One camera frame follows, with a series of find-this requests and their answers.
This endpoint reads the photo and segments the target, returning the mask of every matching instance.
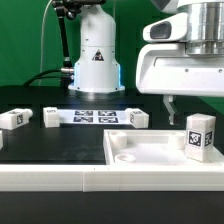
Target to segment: white plastic tray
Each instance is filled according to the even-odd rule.
[[[111,134],[124,133],[127,136],[125,148],[116,148],[111,141]],[[185,156],[184,149],[173,149],[168,144],[170,135],[183,135],[185,131],[159,131],[159,130],[105,130],[104,151],[107,165],[121,165],[115,161],[118,155],[127,155],[135,158],[135,161],[122,163],[122,165],[198,165],[219,166],[224,163],[224,156],[214,147],[210,152],[210,160],[206,163],[189,159]]]

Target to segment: green background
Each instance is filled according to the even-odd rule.
[[[21,85],[40,72],[41,26],[45,7],[49,0],[11,0],[1,2],[0,13],[0,85]],[[103,5],[114,15],[114,1]],[[135,87],[135,71],[140,49],[146,44],[143,28],[166,18],[150,0],[117,0],[115,8],[117,24],[116,59],[122,66],[122,83]],[[66,21],[69,49],[72,61],[79,58],[79,18]],[[62,49],[56,14],[50,7],[46,20],[43,70],[62,66]],[[44,80],[41,85],[59,85],[58,81]],[[224,98],[202,98],[224,113]]]

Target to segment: white block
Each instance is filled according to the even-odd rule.
[[[0,128],[13,130],[29,123],[29,118],[33,116],[30,109],[14,109],[0,114]]]
[[[131,112],[133,111],[138,111],[139,109],[138,108],[127,108],[125,110],[125,114],[126,114],[126,119],[130,121],[130,115],[131,115]]]
[[[135,128],[148,128],[149,115],[140,109],[135,109],[130,113],[130,122]]]
[[[127,134],[122,131],[110,133],[110,140],[114,149],[125,149],[127,147]]]
[[[185,154],[188,158],[209,162],[213,152],[214,116],[194,114],[187,118]]]
[[[57,107],[43,108],[44,124],[46,128],[53,128],[60,126],[60,119]]]

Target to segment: white foam block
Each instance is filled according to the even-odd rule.
[[[214,116],[194,114],[187,117],[185,155],[201,162],[209,162],[213,152]]]
[[[43,108],[44,124],[46,128],[53,128],[60,126],[60,118],[57,107]]]
[[[148,128],[149,115],[140,109],[132,109],[130,113],[130,122],[135,128]]]
[[[13,130],[29,123],[29,118],[33,115],[30,109],[14,109],[0,114],[0,128]]]

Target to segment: black table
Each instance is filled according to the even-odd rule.
[[[57,87],[0,88],[0,113],[30,108],[28,125],[3,131],[1,164],[105,164],[104,129],[132,126],[62,125],[44,128],[43,107],[81,110],[140,108],[150,115],[150,129],[184,130],[186,116],[194,113],[217,118],[215,146],[224,152],[224,115],[197,97],[177,97],[182,113],[179,126],[170,126],[162,96],[141,95],[127,90],[126,96],[89,102],[68,96]],[[223,192],[1,192],[1,223],[223,223]]]

